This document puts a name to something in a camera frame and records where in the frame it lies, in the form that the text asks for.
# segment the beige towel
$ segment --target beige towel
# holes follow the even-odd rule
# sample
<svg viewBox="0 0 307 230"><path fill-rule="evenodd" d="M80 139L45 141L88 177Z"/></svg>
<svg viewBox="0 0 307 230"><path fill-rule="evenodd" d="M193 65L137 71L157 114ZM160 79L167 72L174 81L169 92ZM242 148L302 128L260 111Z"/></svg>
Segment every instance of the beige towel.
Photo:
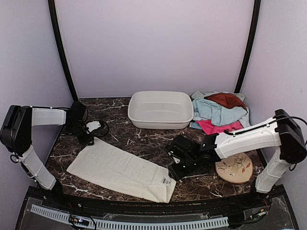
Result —
<svg viewBox="0 0 307 230"><path fill-rule="evenodd" d="M95 138L68 167L67 172L101 187L168 203L176 181L168 169L139 158Z"/></svg>

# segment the red cloth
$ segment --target red cloth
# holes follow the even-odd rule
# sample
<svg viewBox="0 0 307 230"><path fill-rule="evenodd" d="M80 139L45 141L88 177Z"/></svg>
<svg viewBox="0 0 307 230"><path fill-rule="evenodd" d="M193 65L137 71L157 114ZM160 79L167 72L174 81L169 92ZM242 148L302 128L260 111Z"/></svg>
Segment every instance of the red cloth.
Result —
<svg viewBox="0 0 307 230"><path fill-rule="evenodd" d="M227 126L214 126L212 125L211 120L201 120L196 122L201 126L202 130L207 135L210 135L212 133L223 133L225 130L234 131L243 128L239 121L236 121Z"/></svg>
<svg viewBox="0 0 307 230"><path fill-rule="evenodd" d="M232 109L233 107L238 106L247 110L246 105L237 96L231 93L220 92L204 97L204 99L214 101L228 109Z"/></svg>

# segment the wooden coaster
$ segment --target wooden coaster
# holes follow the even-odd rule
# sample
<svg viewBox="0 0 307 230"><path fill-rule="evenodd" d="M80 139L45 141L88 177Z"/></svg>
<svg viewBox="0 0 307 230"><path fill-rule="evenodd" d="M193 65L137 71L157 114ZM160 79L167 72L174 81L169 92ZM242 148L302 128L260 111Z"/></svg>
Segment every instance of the wooden coaster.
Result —
<svg viewBox="0 0 307 230"><path fill-rule="evenodd" d="M245 153L216 162L215 169L222 179L235 184L246 183L253 175L253 163Z"/></svg>

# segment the marble tabletop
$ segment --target marble tabletop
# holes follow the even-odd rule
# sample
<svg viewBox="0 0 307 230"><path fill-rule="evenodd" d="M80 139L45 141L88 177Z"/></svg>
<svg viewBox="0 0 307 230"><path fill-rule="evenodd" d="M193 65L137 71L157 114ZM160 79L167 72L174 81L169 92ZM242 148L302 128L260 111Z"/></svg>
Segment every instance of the marble tabletop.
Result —
<svg viewBox="0 0 307 230"><path fill-rule="evenodd" d="M110 132L103 141L132 153L138 157L167 167L173 162L165 152L165 145L175 136L185 137L201 143L205 136L202 130L185 128L177 130L139 129L129 120L127 111L130 98L82 99L89 111L88 120L103 120L110 127ZM102 136L105 129L97 131ZM149 202L147 200L104 189L66 172L66 169L81 151L77 139L62 133L46 163L47 169L62 183L64 193L69 195L130 202ZM177 182L171 202L195 201L208 198L234 196L248 193L252 181L263 170L257 152L246 154L253 162L253 176L245 184L232 184L221 179L214 165L199 168L192 175Z"/></svg>

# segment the black frame post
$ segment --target black frame post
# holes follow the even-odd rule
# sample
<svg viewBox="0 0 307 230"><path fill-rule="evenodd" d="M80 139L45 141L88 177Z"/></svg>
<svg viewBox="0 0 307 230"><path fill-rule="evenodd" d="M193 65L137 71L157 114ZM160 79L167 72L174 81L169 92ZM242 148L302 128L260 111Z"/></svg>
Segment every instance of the black frame post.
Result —
<svg viewBox="0 0 307 230"><path fill-rule="evenodd" d="M257 29L257 23L258 23L259 12L260 12L260 4L261 4L261 0L255 0L253 15L251 19L249 34L248 34L248 42L246 45L245 54L244 54L240 74L238 77L238 81L236 83L235 93L239 93L241 91L244 77L246 74L246 70L248 68L248 62L249 62L251 51L253 49L253 44L254 44L254 39L255 39L255 34L256 34L256 29Z"/></svg>
<svg viewBox="0 0 307 230"><path fill-rule="evenodd" d="M58 17L57 17L57 10L56 10L56 5L54 0L48 0L49 4L49 11L50 11L50 17L51 17L51 22L52 22L52 28L53 28L53 33L54 37L56 39L57 47L58 47L58 52L59 52L59 58L62 63L63 71L65 74L65 78L69 87L69 90L71 92L72 99L76 102L79 100L76 89L73 85L71 73L69 71L67 59L65 56L65 51L64 51L64 46L62 43L62 38L59 30L59 22L58 22Z"/></svg>

